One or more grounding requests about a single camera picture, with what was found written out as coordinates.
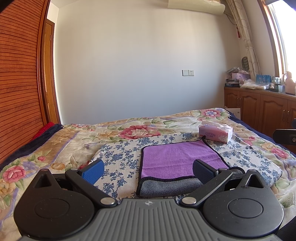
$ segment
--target blue gripper pad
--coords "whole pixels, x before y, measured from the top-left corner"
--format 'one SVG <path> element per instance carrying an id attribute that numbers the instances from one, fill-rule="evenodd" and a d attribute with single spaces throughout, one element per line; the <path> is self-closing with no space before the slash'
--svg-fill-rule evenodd
<path id="1" fill-rule="evenodd" d="M 82 168 L 78 173 L 84 180 L 93 185 L 101 176 L 103 176 L 104 170 L 104 162 L 101 159 L 97 159 L 86 167 Z"/>
<path id="2" fill-rule="evenodd" d="M 199 159 L 193 162 L 192 170 L 193 175 L 198 178 L 202 184 L 206 184 L 218 175 L 218 170 Z"/>

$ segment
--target wooden door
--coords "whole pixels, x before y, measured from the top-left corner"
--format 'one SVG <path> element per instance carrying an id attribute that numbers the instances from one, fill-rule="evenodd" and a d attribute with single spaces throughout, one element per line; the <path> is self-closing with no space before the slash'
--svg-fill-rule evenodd
<path id="1" fill-rule="evenodd" d="M 288 100 L 262 94 L 258 130 L 272 137 L 276 129 L 286 126 Z"/>
<path id="2" fill-rule="evenodd" d="M 240 91 L 241 120 L 258 129 L 260 113 L 260 94 Z"/>
<path id="3" fill-rule="evenodd" d="M 57 97 L 54 86 L 54 64 L 53 64 L 53 39 L 54 23 L 46 20 L 43 43 L 43 68 L 44 68 L 44 89 L 46 97 L 46 113 L 48 121 L 55 124 L 61 123 L 57 107 Z"/>
<path id="4" fill-rule="evenodd" d="M 238 108 L 239 91 L 224 89 L 224 105 L 227 108 Z"/>

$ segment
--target cabinet door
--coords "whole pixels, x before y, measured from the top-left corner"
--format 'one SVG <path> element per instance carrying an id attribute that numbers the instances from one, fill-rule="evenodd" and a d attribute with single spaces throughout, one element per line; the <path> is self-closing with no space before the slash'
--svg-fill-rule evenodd
<path id="1" fill-rule="evenodd" d="M 260 94 L 240 92 L 241 119 L 254 129 L 258 129 L 260 113 Z"/>
<path id="2" fill-rule="evenodd" d="M 296 119 L 296 101 L 288 100 L 288 108 L 287 108 L 287 121 L 285 129 L 293 129 L 292 121 Z M 291 152 L 296 153 L 296 146 L 294 145 L 284 145 Z"/>
<path id="3" fill-rule="evenodd" d="M 276 129 L 284 129 L 287 106 L 288 100 L 286 99 L 262 94 L 260 97 L 259 131 L 272 137 Z"/>
<path id="4" fill-rule="evenodd" d="M 293 129 L 292 121 L 296 119 L 296 101 L 288 100 L 286 129 Z"/>
<path id="5" fill-rule="evenodd" d="M 237 108 L 239 102 L 238 90 L 224 90 L 224 105 L 227 108 Z"/>

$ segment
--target white wall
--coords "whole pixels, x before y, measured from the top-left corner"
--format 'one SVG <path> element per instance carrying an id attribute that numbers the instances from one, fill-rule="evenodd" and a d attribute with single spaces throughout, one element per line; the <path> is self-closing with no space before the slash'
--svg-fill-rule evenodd
<path id="1" fill-rule="evenodd" d="M 59 9 L 57 91 L 65 124 L 94 124 L 224 105 L 241 65 L 227 16 L 165 0 L 80 0 Z M 194 77 L 183 77 L 193 69 Z"/>
<path id="2" fill-rule="evenodd" d="M 252 32 L 261 74 L 275 75 L 274 58 L 267 26 L 257 0 L 242 0 Z"/>
<path id="3" fill-rule="evenodd" d="M 53 49 L 54 85 L 55 85 L 55 91 L 56 91 L 56 97 L 57 97 L 57 106 L 58 106 L 58 109 L 59 109 L 59 117 L 60 117 L 61 123 L 63 124 L 60 105 L 59 105 L 59 97 L 58 97 L 58 92 L 57 92 L 57 75 L 56 75 L 56 67 L 55 67 L 55 40 L 56 40 L 56 32 L 57 32 L 57 16 L 58 16 L 58 13 L 59 13 L 59 8 L 50 2 L 49 8 L 48 8 L 48 13 L 47 13 L 47 19 L 54 22 L 54 36 L 53 36 L 53 38 L 54 38 L 53 39 L 53 41 L 54 41 L 54 49 Z"/>

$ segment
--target window frame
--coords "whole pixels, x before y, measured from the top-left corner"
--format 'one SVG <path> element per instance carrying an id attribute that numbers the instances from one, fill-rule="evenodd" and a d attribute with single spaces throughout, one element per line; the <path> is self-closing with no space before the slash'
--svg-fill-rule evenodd
<path id="1" fill-rule="evenodd" d="M 276 19 L 273 6 L 268 5 L 278 0 L 257 0 L 257 1 L 262 11 L 262 14 L 267 26 L 270 42 L 271 42 L 272 54 L 274 57 L 275 76 L 282 77 L 282 75 L 286 72 L 286 66 L 287 66 L 286 50 L 283 44 L 281 30 L 279 28 L 279 24 Z"/>

